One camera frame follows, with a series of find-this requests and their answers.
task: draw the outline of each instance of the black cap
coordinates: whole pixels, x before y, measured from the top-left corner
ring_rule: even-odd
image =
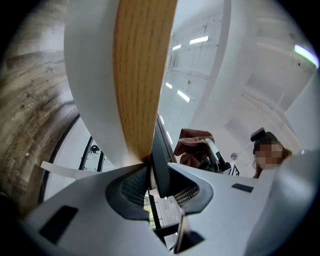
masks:
[[[255,142],[254,142],[254,148],[253,148],[253,154],[255,154],[255,150],[257,149],[258,146],[260,146],[261,144],[264,143],[265,140],[273,140],[275,142],[279,142],[279,140],[277,139],[277,137],[270,131],[267,131],[265,133],[265,136],[257,139]]]

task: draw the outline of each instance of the brown hair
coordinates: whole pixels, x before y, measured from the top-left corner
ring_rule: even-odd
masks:
[[[282,160],[281,163],[288,157],[290,157],[292,155],[292,152],[289,149],[286,149],[285,147],[282,146]],[[258,179],[261,172],[263,171],[263,169],[261,168],[261,166],[258,164],[257,159],[255,158],[253,161],[253,168],[255,169],[255,175],[253,176],[253,178]]]

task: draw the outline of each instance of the fluorescent light strip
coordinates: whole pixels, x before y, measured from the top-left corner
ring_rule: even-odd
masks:
[[[178,94],[186,101],[186,102],[189,102],[190,101],[190,98],[185,95],[182,91],[178,90]]]
[[[168,86],[170,89],[172,89],[172,85],[170,83],[165,83],[166,86]]]
[[[303,48],[300,45],[295,45],[294,46],[294,51],[296,54],[301,55],[302,57],[306,58],[308,61],[310,61],[311,63],[313,63],[315,65],[316,68],[319,67],[319,60],[318,58],[309,50]]]
[[[166,131],[166,135],[168,135],[169,141],[170,141],[170,143],[172,144],[172,139],[171,139],[168,131]]]
[[[162,116],[161,116],[161,115],[160,115],[160,119],[161,119],[162,124],[164,125],[164,124],[165,124],[165,121],[162,119]]]
[[[174,50],[176,50],[176,49],[181,48],[181,46],[182,46],[182,44],[179,44],[179,45],[177,45],[177,46],[173,47],[173,48],[172,48],[172,51],[174,51]]]
[[[192,39],[190,41],[190,45],[196,44],[196,43],[200,43],[200,42],[206,42],[208,40],[209,40],[209,36],[199,37],[199,38],[196,38],[196,39]]]

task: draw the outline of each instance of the wood grain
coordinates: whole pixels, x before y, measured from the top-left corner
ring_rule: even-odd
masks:
[[[118,112],[131,158],[151,153],[161,84],[177,0],[121,0],[113,74]]]
[[[0,190],[23,218],[38,204],[50,156],[78,115],[70,92],[63,46],[66,0],[44,1],[23,22],[0,80]]]

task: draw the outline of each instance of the wooden panel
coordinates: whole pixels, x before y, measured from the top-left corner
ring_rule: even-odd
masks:
[[[177,0],[121,0],[113,73],[118,112],[132,158],[150,155]]]
[[[49,161],[78,115],[62,48],[67,3],[44,1],[23,22],[2,60],[0,190],[22,218],[38,204],[42,161]]]

